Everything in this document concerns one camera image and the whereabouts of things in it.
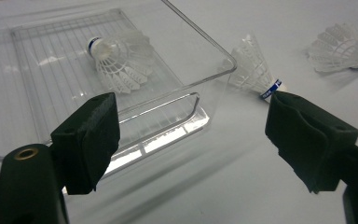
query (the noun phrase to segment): shuttlecock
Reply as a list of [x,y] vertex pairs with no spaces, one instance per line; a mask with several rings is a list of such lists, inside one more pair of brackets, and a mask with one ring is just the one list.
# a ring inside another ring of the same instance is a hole
[[153,47],[140,31],[107,38],[93,37],[87,45],[103,84],[117,93],[139,90],[153,73]]
[[358,31],[347,23],[326,28],[309,48],[309,61],[318,72],[358,70]]
[[[266,60],[253,35],[247,35],[240,46],[232,50],[231,55],[237,61],[237,70],[231,75],[230,84],[240,89],[256,91],[267,102],[270,101],[274,91],[287,91],[286,86],[269,72]],[[230,65],[231,62],[228,60],[223,62],[223,67],[230,67]]]

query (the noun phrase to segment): brass screw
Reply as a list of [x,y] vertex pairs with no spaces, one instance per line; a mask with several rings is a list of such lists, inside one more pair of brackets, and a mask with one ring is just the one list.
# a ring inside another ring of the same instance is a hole
[[23,149],[22,151],[18,152],[14,156],[14,159],[16,161],[25,161],[25,160],[28,160],[28,159],[31,159],[32,157],[34,157],[38,152],[39,152],[39,150],[35,147],[26,148],[26,149]]

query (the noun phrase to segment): white tabletop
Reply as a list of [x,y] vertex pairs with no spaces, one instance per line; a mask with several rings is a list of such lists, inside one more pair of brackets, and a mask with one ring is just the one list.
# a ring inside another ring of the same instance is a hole
[[[358,0],[172,3],[227,51],[255,34],[290,92],[358,128],[358,72],[318,74],[305,51],[335,23],[358,29]],[[71,223],[345,223],[345,184],[310,194],[264,134],[268,109],[227,88],[206,130],[67,197]]]

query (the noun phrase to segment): transparent plastic tray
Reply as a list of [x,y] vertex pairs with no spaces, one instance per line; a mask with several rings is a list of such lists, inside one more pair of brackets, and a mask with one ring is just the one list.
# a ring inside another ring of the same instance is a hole
[[117,94],[119,170],[210,122],[234,63],[168,1],[104,1],[0,16],[0,160],[49,134],[89,98],[109,90],[86,44],[93,36],[139,30],[154,47],[153,74],[140,90]]

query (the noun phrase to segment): shuttlecock inside container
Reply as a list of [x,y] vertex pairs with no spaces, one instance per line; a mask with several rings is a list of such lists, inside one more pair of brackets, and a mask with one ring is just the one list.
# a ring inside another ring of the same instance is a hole
[[358,31],[343,23],[327,27],[308,50],[309,61],[318,72],[358,70]]
[[[241,44],[232,50],[231,55],[237,61],[238,67],[231,75],[229,84],[256,91],[267,102],[273,92],[287,91],[286,86],[270,73],[254,35],[247,35]],[[229,65],[229,61],[224,61],[222,67]]]
[[140,31],[93,37],[87,50],[103,84],[116,93],[139,90],[153,73],[154,49]]

